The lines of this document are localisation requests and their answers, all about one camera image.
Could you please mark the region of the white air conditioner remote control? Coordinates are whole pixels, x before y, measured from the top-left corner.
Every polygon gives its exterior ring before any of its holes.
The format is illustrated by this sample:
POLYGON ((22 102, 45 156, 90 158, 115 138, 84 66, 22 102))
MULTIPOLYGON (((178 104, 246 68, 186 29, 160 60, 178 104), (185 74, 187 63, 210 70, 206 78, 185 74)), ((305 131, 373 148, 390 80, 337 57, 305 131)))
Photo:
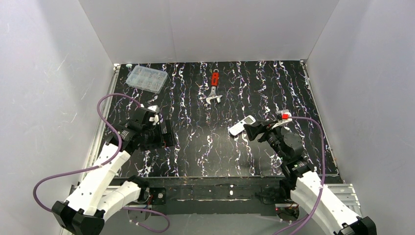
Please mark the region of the white air conditioner remote control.
POLYGON ((228 133, 231 136, 238 136, 239 134, 244 132, 244 130, 245 130, 244 125, 245 124, 253 124, 254 122, 256 122, 256 120, 253 116, 251 116, 251 115, 246 116, 242 120, 240 120, 236 124, 234 124, 232 127, 229 127, 228 128, 228 133))

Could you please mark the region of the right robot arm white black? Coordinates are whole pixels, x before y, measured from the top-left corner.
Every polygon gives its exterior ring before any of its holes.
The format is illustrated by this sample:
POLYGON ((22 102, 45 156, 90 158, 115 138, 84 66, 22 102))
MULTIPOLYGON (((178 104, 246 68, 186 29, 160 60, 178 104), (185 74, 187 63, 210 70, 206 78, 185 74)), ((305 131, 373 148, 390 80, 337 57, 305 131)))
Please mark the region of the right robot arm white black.
POLYGON ((280 187, 307 213, 306 217, 288 226, 294 229, 291 233, 295 235, 313 220, 325 235, 377 234, 370 217, 361 217, 327 187, 325 173, 319 175, 305 158, 301 136, 283 128, 285 123, 286 120, 257 121, 244 124, 244 128, 250 141, 267 142, 282 158, 281 169, 285 179, 280 182, 280 187))

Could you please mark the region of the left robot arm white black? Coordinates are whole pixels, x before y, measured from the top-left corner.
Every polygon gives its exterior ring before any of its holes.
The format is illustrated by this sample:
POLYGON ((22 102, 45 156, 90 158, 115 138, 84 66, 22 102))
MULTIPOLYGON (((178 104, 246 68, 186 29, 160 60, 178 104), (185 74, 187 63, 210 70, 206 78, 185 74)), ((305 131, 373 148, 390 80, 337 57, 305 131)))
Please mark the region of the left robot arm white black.
POLYGON ((170 120, 165 132, 160 124, 157 105, 138 108, 123 124, 116 126, 90 171, 65 201, 57 201, 52 213, 62 228, 74 235, 98 235, 105 222, 131 202, 150 204, 152 195, 148 181, 131 176, 120 187, 104 192, 132 154, 176 145, 170 120))

